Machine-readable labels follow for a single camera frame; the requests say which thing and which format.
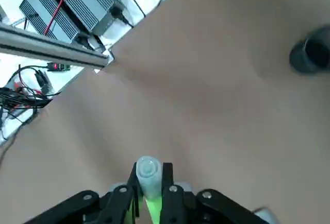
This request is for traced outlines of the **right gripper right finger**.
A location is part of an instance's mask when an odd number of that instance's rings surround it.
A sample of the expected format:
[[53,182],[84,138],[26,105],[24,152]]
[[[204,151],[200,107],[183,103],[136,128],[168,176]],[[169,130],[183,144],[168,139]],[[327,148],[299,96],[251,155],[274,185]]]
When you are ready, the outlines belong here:
[[162,166],[160,223],[266,223],[222,193],[207,188],[197,194],[174,183],[173,164]]

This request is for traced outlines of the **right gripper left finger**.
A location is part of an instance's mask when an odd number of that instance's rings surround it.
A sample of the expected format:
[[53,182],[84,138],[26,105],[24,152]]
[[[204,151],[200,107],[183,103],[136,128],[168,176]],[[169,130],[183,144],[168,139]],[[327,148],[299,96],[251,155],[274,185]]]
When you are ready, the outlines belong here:
[[104,196],[91,190],[81,191],[26,223],[135,223],[142,196],[136,168],[134,163],[127,182]]

